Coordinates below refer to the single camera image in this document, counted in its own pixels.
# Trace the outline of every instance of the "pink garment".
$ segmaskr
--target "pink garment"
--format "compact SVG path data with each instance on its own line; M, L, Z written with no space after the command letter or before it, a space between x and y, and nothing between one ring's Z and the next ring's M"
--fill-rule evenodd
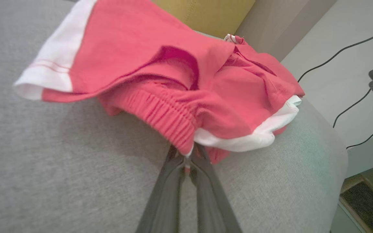
M222 149L271 144L297 114L289 100L304 95L274 57L229 38L197 34L149 0L80 0L15 89L49 102L98 97L110 115L136 115L184 155L194 138L217 147L209 154L218 162ZM291 117L278 116L286 108Z

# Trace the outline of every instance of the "white stripe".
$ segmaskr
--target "white stripe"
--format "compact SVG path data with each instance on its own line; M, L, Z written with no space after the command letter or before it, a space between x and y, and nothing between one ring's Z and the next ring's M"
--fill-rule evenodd
M235 40L235 36L231 35L231 38L232 38L232 41L234 42L234 44L236 44L237 41Z
M68 70L81 46L87 22L96 0L80 0L41 48L34 63L14 84L18 95L42 99L44 88L71 93Z
M204 146L217 147L224 150L244 152L271 145L275 139L273 132L289 124L299 112L296 107L301 99L294 95L274 115L259 125L252 134L235 138L221 139L211 132L199 128L195 131L194 141Z

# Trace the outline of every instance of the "black wire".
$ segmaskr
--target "black wire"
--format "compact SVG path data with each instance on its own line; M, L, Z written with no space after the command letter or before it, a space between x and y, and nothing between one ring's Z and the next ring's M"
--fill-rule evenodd
M372 136L373 136L373 134L372 134L368 139L366 139L365 141L361 142L360 144L356 144L356 145L348 146L348 147L346 147L346 149L348 149L349 147L354 147L354 146L362 145L362 144L364 144L365 142L367 142L367 141L368 141Z
M372 40L372 39L373 39L373 37L368 38L368 39L366 39L366 40L364 40L364 41L358 42L358 43L356 43L356 44L349 45L349 46L347 46L347 47L345 47L345 48L339 50L339 52L337 52L335 55L333 55L333 57L331 57L331 58L330 58L329 60L327 60L325 63L323 63L323 64L321 64L321 65L318 65L318 66L316 66L315 68L311 68L310 70L306 71L306 72L305 72L305 73L304 73L304 74L299 78L299 80L298 80L297 82L300 82L300 80L303 78L303 76L305 76L305 74L307 74L307 73L311 72L312 70L315 70L315 69L317 69L317 68L319 68L319 67L322 67L323 65L326 65L328 62L330 62L332 59L334 59L334 58L335 58L339 53L341 53L343 50L345 50L345 49L349 49L350 47L353 47L353 46L357 46L358 44L365 43L365 42L370 41L370 40Z
M361 100L363 100L365 97L367 97L367 95L369 94L370 92L370 89L368 90L368 92L364 95L364 97L362 97L358 102L354 103L352 106L350 106L348 109L346 109L345 111L343 111L341 114L339 114L336 119L335 119L335 122L333 123L333 128L335 127L335 124L336 124L336 120L339 118L340 115L342 115L344 112L348 111L350 108L352 108L353 106L355 106L357 103L359 103ZM365 141L361 142L360 144L356 144L356 145L352 145L352 146L348 146L346 147L346 149L348 149L349 147L354 147L354 146L358 146L358 145L362 145L364 144L365 142L367 142L371 137L373 136L373 134L368 138L366 139Z
M328 62L330 62L332 59L334 59L334 58L335 58L339 53L341 53L343 50L345 50L345 49L349 49L349 48L351 48L351 47L353 47L353 46L357 46L358 44L365 43L365 42L370 41L370 40L372 40L372 39L373 39L373 37L370 37L370 38L368 38L368 39L366 39L366 40L364 40L364 41L358 42L358 43L356 43L356 44L352 44L352 45L350 45L350 46L347 46L347 47L345 47L345 48L339 50L335 55L333 55L333 57L331 57L329 60L327 60L327 61L324 62L323 64L320 64L320 65L316 66L315 68L311 68L310 70L308 70L308 71L306 71L304 74L302 74L302 76L299 78L299 80L298 80L297 82L300 82L300 80L302 80L303 76L305 76L307 73L311 72L312 70L317 69L317 68L319 68L319 67L322 67L323 65L326 65ZM354 103L353 105L351 105L351 106L350 106L349 108L347 108L345 111L341 112L341 113L336 117L335 121L333 122L333 126L332 126L332 127L333 127L333 128L335 127L335 125L336 125L336 121L338 120L338 118L339 118L342 114L344 114L346 111L348 111L348 110L351 109L353 106L357 105L359 102L361 102L363 99L365 99L365 97L367 97L367 95L370 93L370 91L371 91L371 89L368 90L368 92L364 95L364 97L362 97L362 98L361 98L360 100L358 100L356 103ZM365 142L367 142L369 139L371 139L372 136L373 136L373 134L372 134L368 139L366 139L365 141L361 142L360 144L356 144L356 145L348 146L348 147L346 147L346 149L348 149L349 147L354 147L354 146L362 145L362 144L364 144Z
M344 114L346 111L348 111L349 109L351 109L353 106L357 105L359 102L361 102L365 97L367 97L367 95L370 93L370 88L368 90L368 92L364 95L364 97L362 97L360 100L358 100L356 103L354 103L353 105L351 105L349 108L347 108L345 111L341 112L335 119L335 121L333 122L333 128L335 127L336 125L336 121L338 120L338 118Z

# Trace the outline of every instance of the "gray fabric upholstery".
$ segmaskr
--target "gray fabric upholstery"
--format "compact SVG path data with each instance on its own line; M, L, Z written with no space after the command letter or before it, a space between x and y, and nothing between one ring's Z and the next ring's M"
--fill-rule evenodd
M95 99L52 104L13 93L72 4L0 0L0 232L133 232L169 148ZM306 99L300 109L271 147L215 166L244 232L329 232L346 150ZM181 232L196 232L195 195L187 179Z

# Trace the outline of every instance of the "beige wall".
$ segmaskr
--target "beige wall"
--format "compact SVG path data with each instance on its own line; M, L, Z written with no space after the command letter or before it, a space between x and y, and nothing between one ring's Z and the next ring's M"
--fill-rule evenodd
M296 46L336 0L256 0L236 35L279 61Z
M234 34L255 0L153 0L195 31L218 38Z

